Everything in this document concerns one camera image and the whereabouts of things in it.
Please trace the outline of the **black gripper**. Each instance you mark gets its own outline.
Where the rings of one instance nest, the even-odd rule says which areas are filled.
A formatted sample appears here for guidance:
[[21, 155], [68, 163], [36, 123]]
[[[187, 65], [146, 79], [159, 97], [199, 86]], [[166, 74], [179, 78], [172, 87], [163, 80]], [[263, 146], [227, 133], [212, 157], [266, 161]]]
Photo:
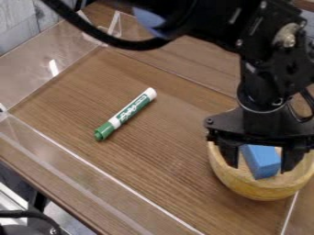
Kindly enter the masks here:
[[281, 172], [290, 172], [314, 149], [314, 116], [302, 117], [285, 106], [274, 113], [254, 113], [241, 107], [207, 117], [207, 140], [218, 146], [226, 164], [238, 168], [239, 147], [279, 146]]

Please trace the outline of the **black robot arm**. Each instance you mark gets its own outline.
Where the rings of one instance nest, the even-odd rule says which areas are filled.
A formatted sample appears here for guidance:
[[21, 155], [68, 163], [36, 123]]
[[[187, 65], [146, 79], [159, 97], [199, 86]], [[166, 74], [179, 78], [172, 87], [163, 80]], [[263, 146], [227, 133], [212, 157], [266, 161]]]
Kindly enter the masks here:
[[63, 0], [44, 5], [87, 35], [123, 50], [155, 50], [178, 38], [208, 41], [241, 59], [238, 108], [204, 120], [207, 139], [226, 164], [237, 166], [247, 144], [282, 149], [281, 170], [291, 171], [314, 150], [314, 42], [290, 0], [108, 0], [132, 9], [150, 39], [104, 33]]

